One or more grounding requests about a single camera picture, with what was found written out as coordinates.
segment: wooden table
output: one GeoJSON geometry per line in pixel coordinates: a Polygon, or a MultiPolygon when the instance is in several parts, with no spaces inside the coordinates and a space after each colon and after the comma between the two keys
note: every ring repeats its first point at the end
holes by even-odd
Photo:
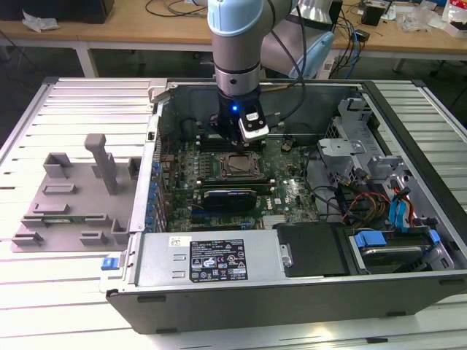
{"type": "MultiPolygon", "coordinates": [[[[36,33],[19,21],[0,21],[0,29],[18,46],[68,47],[75,49],[86,77],[97,77],[90,49],[211,51],[209,27],[205,18],[157,17],[146,12],[147,0],[115,0],[105,24],[60,22],[60,29],[36,33]]],[[[355,0],[344,0],[344,11],[354,26],[370,33],[362,55],[375,58],[416,58],[467,60],[467,40],[455,39],[433,28],[430,33],[404,33],[394,21],[380,21],[377,27],[359,25],[360,16],[347,12],[355,0]]],[[[180,4],[176,9],[189,11],[193,5],[180,4]]],[[[162,0],[150,9],[168,13],[162,0]]],[[[0,36],[0,45],[10,43],[0,36]]],[[[347,46],[343,29],[336,39],[329,60],[342,54],[347,46]]]]}

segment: metal workbench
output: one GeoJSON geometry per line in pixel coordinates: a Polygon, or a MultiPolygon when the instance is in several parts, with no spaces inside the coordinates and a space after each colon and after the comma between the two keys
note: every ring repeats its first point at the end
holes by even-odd
{"type": "MultiPolygon", "coordinates": [[[[106,134],[107,151],[116,162],[142,154],[153,109],[149,82],[60,79],[44,84],[0,151],[0,349],[467,348],[467,295],[447,298],[415,316],[139,335],[105,299],[107,279],[120,274],[110,271],[101,279],[106,252],[11,253],[9,239],[42,181],[49,152],[67,152],[72,162],[89,161],[92,154],[83,142],[87,133],[97,132],[106,134]],[[388,343],[368,342],[373,337],[388,343]]],[[[458,122],[423,87],[376,83],[467,209],[467,139],[458,122]]],[[[158,86],[164,91],[166,80],[158,80],[158,86]]],[[[364,307],[364,300],[355,302],[364,307]]]]}

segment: motherboard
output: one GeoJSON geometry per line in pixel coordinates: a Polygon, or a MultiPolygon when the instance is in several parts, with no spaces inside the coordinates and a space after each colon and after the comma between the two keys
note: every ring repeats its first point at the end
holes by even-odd
{"type": "Polygon", "coordinates": [[[235,152],[212,142],[163,140],[155,165],[165,225],[157,227],[155,210],[146,231],[261,230],[317,220],[303,178],[308,149],[290,144],[267,139],[235,152]]]}

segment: blue cable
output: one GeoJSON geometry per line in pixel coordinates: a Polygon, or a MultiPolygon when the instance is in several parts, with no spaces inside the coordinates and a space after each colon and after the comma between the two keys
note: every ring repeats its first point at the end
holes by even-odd
{"type": "Polygon", "coordinates": [[[352,64],[351,64],[349,70],[347,71],[347,73],[345,74],[344,79],[349,79],[349,77],[350,77],[350,75],[351,75],[351,73],[352,73],[352,71],[353,71],[353,69],[355,67],[355,64],[357,63],[357,56],[358,56],[358,54],[357,54],[357,52],[358,52],[357,33],[355,32],[355,29],[353,27],[349,27],[349,26],[347,26],[347,27],[352,30],[353,39],[355,41],[355,46],[354,46],[354,51],[353,51],[354,55],[353,55],[353,58],[352,58],[352,64]]]}

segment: blue latch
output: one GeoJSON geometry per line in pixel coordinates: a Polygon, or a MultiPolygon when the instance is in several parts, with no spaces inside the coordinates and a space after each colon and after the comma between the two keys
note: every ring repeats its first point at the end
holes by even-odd
{"type": "Polygon", "coordinates": [[[407,232],[407,227],[404,226],[404,214],[407,204],[404,201],[392,201],[389,208],[389,223],[400,228],[402,232],[407,232]]]}
{"type": "Polygon", "coordinates": [[[358,248],[364,246],[385,246],[387,244],[382,231],[361,231],[354,238],[358,248]]]}
{"type": "Polygon", "coordinates": [[[118,266],[118,260],[119,259],[117,257],[105,257],[104,259],[102,259],[101,270],[118,270],[120,268],[118,266]]]}
{"type": "Polygon", "coordinates": [[[437,244],[441,242],[441,239],[439,238],[438,232],[436,230],[430,230],[430,238],[433,241],[433,244],[437,244]]]}

